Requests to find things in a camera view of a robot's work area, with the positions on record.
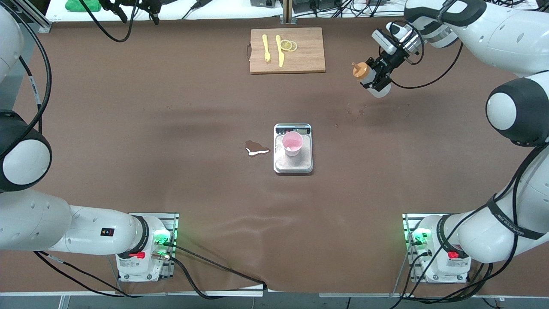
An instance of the red clip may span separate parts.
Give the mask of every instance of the red clip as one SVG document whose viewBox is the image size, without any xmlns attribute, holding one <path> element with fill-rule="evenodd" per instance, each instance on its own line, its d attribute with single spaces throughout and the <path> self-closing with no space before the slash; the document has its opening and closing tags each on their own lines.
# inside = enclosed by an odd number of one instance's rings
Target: red clip
<svg viewBox="0 0 549 309">
<path fill-rule="evenodd" d="M 448 252 L 448 257 L 449 258 L 459 258 L 460 254 L 457 253 L 457 252 L 454 252 L 454 251 L 450 251 L 450 252 Z"/>
<path fill-rule="evenodd" d="M 145 258 L 145 252 L 130 253 L 129 256 L 135 256 L 137 258 Z"/>
</svg>

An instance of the green cloth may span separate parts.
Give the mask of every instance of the green cloth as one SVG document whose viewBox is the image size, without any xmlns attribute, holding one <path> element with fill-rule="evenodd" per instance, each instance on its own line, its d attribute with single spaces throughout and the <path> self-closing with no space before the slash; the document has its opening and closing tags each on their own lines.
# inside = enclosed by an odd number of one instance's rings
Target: green cloth
<svg viewBox="0 0 549 309">
<path fill-rule="evenodd" d="M 101 10 L 101 4 L 99 4 L 99 0 L 84 0 L 84 3 L 89 7 L 89 10 L 92 12 L 99 12 Z M 79 0 L 67 0 L 67 3 L 65 3 L 65 9 L 67 9 L 69 12 L 86 11 Z"/>
</svg>

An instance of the yellow knife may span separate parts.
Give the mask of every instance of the yellow knife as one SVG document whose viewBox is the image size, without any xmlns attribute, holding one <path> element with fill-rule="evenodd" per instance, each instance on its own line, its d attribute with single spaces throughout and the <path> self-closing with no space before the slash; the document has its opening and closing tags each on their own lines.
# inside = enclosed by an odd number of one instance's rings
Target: yellow knife
<svg viewBox="0 0 549 309">
<path fill-rule="evenodd" d="M 280 35 L 276 36 L 276 46 L 278 47 L 278 67 L 281 68 L 284 64 L 284 53 L 282 52 L 282 48 L 280 47 Z"/>
</svg>

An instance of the liquid spill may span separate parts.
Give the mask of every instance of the liquid spill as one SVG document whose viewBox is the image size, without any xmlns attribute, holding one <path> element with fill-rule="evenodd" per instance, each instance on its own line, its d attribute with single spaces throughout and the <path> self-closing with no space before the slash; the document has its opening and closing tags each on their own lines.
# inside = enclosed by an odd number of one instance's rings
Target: liquid spill
<svg viewBox="0 0 549 309">
<path fill-rule="evenodd" d="M 260 143 L 246 141 L 244 147 L 248 151 L 248 156 L 255 157 L 257 155 L 264 155 L 265 153 L 271 152 L 267 147 L 263 147 Z"/>
</svg>

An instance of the brown table surface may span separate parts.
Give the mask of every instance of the brown table surface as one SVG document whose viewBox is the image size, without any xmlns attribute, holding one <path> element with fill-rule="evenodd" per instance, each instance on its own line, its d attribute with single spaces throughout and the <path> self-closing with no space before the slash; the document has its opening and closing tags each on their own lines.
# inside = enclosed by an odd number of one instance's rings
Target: brown table surface
<svg viewBox="0 0 549 309">
<path fill-rule="evenodd" d="M 44 134 L 54 157 L 34 189 L 73 205 L 179 212 L 180 244 L 274 290 L 389 293 L 405 252 L 401 215 L 482 205 L 528 151 L 493 130 L 484 113 L 490 91 L 513 75 L 468 50 L 430 87 L 393 87 L 382 99 L 364 90 L 351 62 L 377 55 L 371 33 L 389 20 L 300 20 L 322 27 L 327 69 L 295 75 L 249 74 L 250 29 L 277 27 L 278 19 L 137 23 L 123 44 L 91 24 L 56 27 L 40 35 L 53 68 Z M 457 49 L 428 47 L 420 65 L 405 63 L 394 79 L 430 81 Z M 42 67 L 35 52 L 39 82 Z M 29 87 L 24 81 L 15 106 L 26 119 L 35 112 Z M 283 122 L 312 125 L 311 175 L 278 176 L 272 154 L 248 157 L 244 143 L 271 147 L 273 126 Z M 480 293 L 549 296 L 539 258 L 548 253 L 541 246 L 518 256 Z M 56 255 L 114 283 L 104 256 Z M 252 285 L 182 259 L 203 290 Z M 2 292 L 82 290 L 31 253 L 3 251 L 0 262 Z M 457 287 L 422 285 L 416 295 Z M 190 289 L 179 271 L 125 288 Z"/>
</svg>

